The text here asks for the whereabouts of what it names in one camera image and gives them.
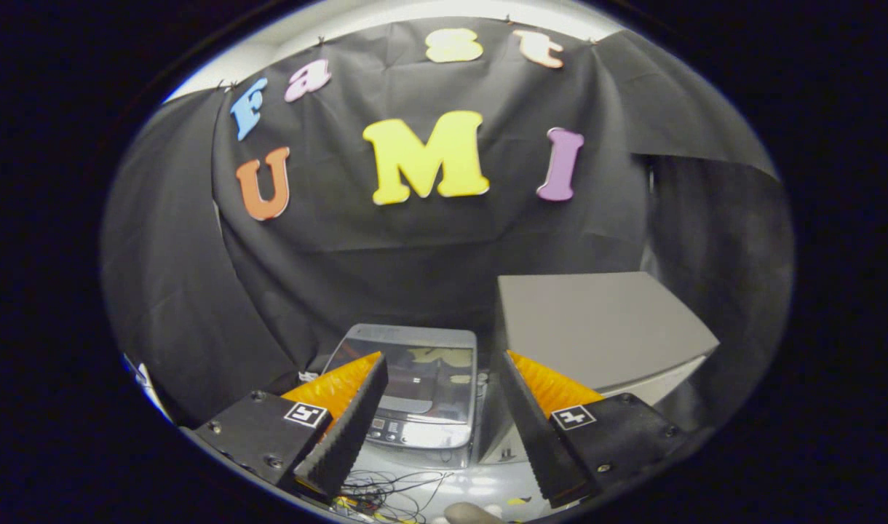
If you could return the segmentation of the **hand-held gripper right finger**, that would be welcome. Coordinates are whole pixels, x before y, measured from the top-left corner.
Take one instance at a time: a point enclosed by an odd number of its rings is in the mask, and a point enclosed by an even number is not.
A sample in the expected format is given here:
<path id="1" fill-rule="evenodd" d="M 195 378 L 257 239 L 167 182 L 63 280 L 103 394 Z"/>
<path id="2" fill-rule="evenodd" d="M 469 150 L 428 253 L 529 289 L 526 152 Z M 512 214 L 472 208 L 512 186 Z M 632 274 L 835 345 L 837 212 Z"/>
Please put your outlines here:
<path id="1" fill-rule="evenodd" d="M 626 491 L 691 437 L 637 395 L 603 396 L 516 352 L 502 354 L 502 396 L 554 508 Z"/>

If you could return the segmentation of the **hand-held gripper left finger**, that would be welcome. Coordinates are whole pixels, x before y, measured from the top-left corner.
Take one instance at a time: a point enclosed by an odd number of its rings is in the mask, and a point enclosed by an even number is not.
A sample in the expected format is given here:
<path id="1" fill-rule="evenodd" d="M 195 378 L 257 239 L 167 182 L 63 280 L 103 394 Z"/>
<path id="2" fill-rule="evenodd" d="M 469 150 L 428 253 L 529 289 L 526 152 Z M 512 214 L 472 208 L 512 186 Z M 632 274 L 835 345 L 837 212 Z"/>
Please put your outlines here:
<path id="1" fill-rule="evenodd" d="M 264 490 L 332 500 L 360 454 L 387 384 L 386 359 L 374 352 L 281 395 L 249 392 L 183 433 Z"/>

